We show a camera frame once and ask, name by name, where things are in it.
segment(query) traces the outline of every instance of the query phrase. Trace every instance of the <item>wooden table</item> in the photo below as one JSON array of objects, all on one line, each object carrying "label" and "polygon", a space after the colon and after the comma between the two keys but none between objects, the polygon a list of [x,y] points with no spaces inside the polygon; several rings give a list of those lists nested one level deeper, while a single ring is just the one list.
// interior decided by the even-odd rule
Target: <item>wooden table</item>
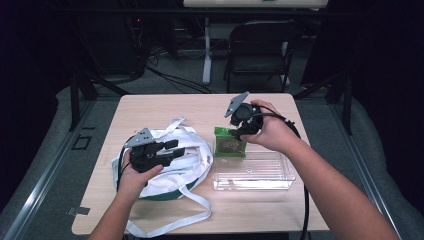
[{"label": "wooden table", "polygon": [[[88,215],[77,215],[72,231],[90,234],[112,202],[116,190],[112,180],[111,160],[125,141],[141,129],[164,129],[173,118],[184,116],[183,125],[193,127],[207,142],[215,140],[214,127],[228,127],[223,115],[235,94],[127,95],[122,97],[99,154],[81,207]],[[289,94],[251,94],[246,102],[259,98],[272,102],[278,111],[296,123],[302,139],[308,142],[295,102]],[[178,234],[213,234],[247,232],[301,231],[304,218],[303,182],[296,180],[289,190],[216,191],[211,172],[193,190],[210,201],[212,215],[202,222],[174,230]],[[187,198],[173,201],[139,200],[130,220],[145,231],[182,217],[203,212]],[[314,202],[310,201],[309,230],[328,230]]]}]

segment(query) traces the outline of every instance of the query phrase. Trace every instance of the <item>person's hand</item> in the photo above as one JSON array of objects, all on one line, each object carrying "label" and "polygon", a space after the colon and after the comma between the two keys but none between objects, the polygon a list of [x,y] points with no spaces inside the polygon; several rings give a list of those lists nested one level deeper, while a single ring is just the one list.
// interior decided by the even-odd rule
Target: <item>person's hand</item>
[{"label": "person's hand", "polygon": [[[261,107],[262,113],[271,113],[267,108],[280,114],[275,107],[259,99],[250,102]],[[262,145],[270,150],[285,152],[285,146],[292,140],[298,139],[293,131],[279,118],[264,116],[262,129],[257,134],[242,135],[240,139],[249,143]]]},{"label": "person's hand", "polygon": [[[122,167],[127,166],[130,162],[130,152],[131,149],[125,152]],[[117,195],[128,200],[130,203],[134,203],[140,196],[147,181],[158,175],[162,170],[163,166],[157,165],[147,172],[139,173],[129,164],[122,173]]]}]

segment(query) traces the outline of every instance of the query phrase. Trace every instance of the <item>desk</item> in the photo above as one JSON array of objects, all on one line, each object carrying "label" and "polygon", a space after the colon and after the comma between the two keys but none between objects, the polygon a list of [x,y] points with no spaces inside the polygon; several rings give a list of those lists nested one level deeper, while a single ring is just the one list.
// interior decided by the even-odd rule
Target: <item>desk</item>
[{"label": "desk", "polygon": [[[328,0],[184,0],[187,8],[325,8]],[[210,22],[205,18],[205,64],[203,67],[203,84],[210,84],[211,52]]]},{"label": "desk", "polygon": [[[226,127],[229,119],[223,115],[235,94],[190,95],[127,95],[122,97],[109,132],[100,151],[81,207],[90,208],[88,215],[77,215],[72,226],[74,234],[90,234],[115,196],[111,160],[125,141],[141,129],[163,129],[176,117],[187,117],[183,125],[193,127],[207,142],[215,139],[214,127]],[[289,94],[251,94],[273,102],[277,110],[296,123],[302,139],[308,142],[293,97]],[[301,231],[304,218],[303,182],[296,180],[286,190],[215,191],[212,170],[193,192],[212,205],[212,215],[202,222],[174,230],[178,234],[246,233]],[[188,198],[173,201],[139,200],[130,220],[151,231],[182,217],[203,212]],[[328,230],[310,199],[309,230]]]}]

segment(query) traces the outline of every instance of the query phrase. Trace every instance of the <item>table leg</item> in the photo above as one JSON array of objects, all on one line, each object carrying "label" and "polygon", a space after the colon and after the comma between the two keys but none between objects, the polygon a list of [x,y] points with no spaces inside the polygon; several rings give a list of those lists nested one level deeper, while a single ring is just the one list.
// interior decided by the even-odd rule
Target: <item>table leg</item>
[{"label": "table leg", "polygon": [[205,18],[205,65],[203,67],[203,84],[210,84],[211,82],[211,45],[209,35],[209,18]]}]

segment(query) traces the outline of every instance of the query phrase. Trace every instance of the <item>office chair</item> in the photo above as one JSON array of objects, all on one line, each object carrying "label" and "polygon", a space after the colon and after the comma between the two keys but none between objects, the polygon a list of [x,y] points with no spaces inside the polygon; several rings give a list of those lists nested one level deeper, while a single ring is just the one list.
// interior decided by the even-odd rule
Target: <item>office chair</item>
[{"label": "office chair", "polygon": [[231,75],[284,75],[284,92],[293,56],[293,46],[302,36],[302,27],[293,20],[249,21],[235,27],[230,34],[224,81],[230,93]]}]

